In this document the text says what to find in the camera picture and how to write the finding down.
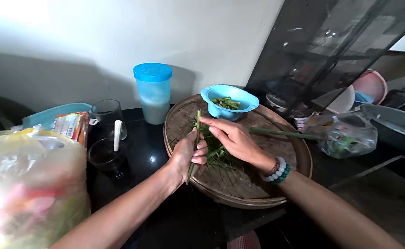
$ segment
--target white straw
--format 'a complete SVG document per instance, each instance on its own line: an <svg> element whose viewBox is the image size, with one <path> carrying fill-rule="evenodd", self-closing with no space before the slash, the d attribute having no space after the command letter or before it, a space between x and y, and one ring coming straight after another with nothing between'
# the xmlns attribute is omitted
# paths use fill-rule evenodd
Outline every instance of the white straw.
<svg viewBox="0 0 405 249"><path fill-rule="evenodd" d="M122 125L121 120L115 121L115 131L114 131L115 137L113 139L113 151L119 150L119 137L120 137L120 133L121 133L121 125Z"/></svg>

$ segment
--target blue bowl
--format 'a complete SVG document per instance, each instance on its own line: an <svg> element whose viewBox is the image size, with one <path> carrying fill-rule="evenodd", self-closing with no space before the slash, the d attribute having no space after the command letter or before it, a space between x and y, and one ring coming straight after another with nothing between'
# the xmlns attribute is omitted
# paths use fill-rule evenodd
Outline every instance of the blue bowl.
<svg viewBox="0 0 405 249"><path fill-rule="evenodd" d="M210 115L229 121L237 120L243 113L249 112L259 106L259 100L252 94L228 85L215 85L204 88L201 97L207 102ZM230 97L233 101L239 101L239 110L229 110L213 103L210 99Z"/></svg>

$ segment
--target bracelet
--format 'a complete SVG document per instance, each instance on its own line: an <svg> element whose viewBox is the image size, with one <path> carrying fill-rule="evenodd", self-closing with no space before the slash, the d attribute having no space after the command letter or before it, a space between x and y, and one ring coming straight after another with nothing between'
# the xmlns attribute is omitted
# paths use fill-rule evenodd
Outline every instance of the bracelet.
<svg viewBox="0 0 405 249"><path fill-rule="evenodd" d="M278 169L270 176L264 176L261 174L261 178L270 183L270 184L278 184L281 181L283 181L288 173L290 172L290 165L288 163L285 162L285 160L282 157L277 157L277 161L279 162L279 167Z"/></svg>
<svg viewBox="0 0 405 249"><path fill-rule="evenodd" d="M269 177L269 176L273 175L274 173L276 173L278 171L279 167L280 167L280 161L275 160L275 166L273 166L272 170L267 172L264 176Z"/></svg>

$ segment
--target pink bowl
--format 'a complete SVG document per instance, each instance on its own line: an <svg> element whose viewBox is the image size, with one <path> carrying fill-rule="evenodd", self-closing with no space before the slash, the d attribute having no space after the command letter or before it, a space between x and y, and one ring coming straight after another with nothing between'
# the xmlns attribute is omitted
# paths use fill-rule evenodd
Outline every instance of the pink bowl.
<svg viewBox="0 0 405 249"><path fill-rule="evenodd" d="M373 98L375 105L379 105L388 92L387 83L375 70L367 70L352 85L355 91L360 91Z"/></svg>

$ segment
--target drinking glass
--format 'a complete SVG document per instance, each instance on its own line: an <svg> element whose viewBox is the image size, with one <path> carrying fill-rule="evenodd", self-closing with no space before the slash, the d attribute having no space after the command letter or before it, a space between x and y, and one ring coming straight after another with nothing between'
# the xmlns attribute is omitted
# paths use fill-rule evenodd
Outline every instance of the drinking glass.
<svg viewBox="0 0 405 249"><path fill-rule="evenodd" d="M121 120L120 139L123 140L127 137L127 129L122 117L121 103L119 101L113 99L101 100L92 106L92 113L98 119L104 131L108 133L109 137L114 137L115 121Z"/></svg>
<svg viewBox="0 0 405 249"><path fill-rule="evenodd" d="M109 178L121 179L128 174L125 144L119 141L119 150L113 150L112 137L94 143L87 152L87 160Z"/></svg>

